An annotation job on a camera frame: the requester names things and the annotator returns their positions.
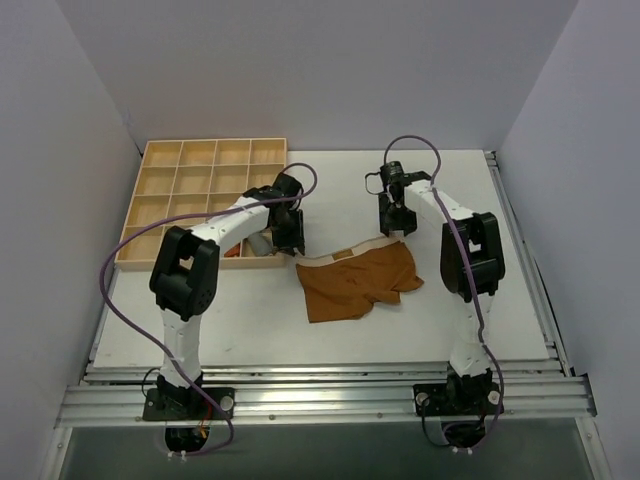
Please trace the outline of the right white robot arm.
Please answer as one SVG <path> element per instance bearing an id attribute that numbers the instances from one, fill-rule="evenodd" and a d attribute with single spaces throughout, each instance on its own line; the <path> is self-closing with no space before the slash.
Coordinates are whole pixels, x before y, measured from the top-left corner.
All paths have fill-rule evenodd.
<path id="1" fill-rule="evenodd" d="M 440 277 L 461 309 L 449 357 L 456 380 L 445 386 L 444 400 L 453 411 L 467 412 L 480 400 L 477 383 L 492 382 L 486 332 L 493 297 L 506 272 L 497 218 L 461 205 L 436 188 L 429 174 L 407 173 L 398 161 L 383 163 L 377 174 L 383 235 L 408 236 L 420 219 L 440 231 Z"/>

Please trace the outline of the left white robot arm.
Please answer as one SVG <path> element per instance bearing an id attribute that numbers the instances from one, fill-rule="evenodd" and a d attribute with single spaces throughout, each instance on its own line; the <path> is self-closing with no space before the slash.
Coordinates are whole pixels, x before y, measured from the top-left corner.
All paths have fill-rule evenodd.
<path id="1" fill-rule="evenodd" d="M 202 395 L 199 340 L 201 319 L 214 300 L 220 260 L 232 247 L 268 230 L 272 251 L 305 253 L 303 187 L 286 175 L 271 186 L 246 191 L 225 212 L 203 223 L 173 226 L 164 234 L 150 279 L 150 290 L 162 312 L 164 346 L 169 350 L 159 385 L 170 388 L 166 408 L 179 419 L 194 417 Z"/>

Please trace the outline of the brown underwear cream waistband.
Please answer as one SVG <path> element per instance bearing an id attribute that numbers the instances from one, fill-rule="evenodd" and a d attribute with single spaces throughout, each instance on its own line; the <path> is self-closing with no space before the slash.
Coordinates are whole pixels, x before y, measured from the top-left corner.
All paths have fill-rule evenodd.
<path id="1" fill-rule="evenodd" d="M 406 244 L 378 237 L 316 258 L 296 261 L 311 324 L 357 320 L 377 303 L 398 305 L 424 284 Z"/>

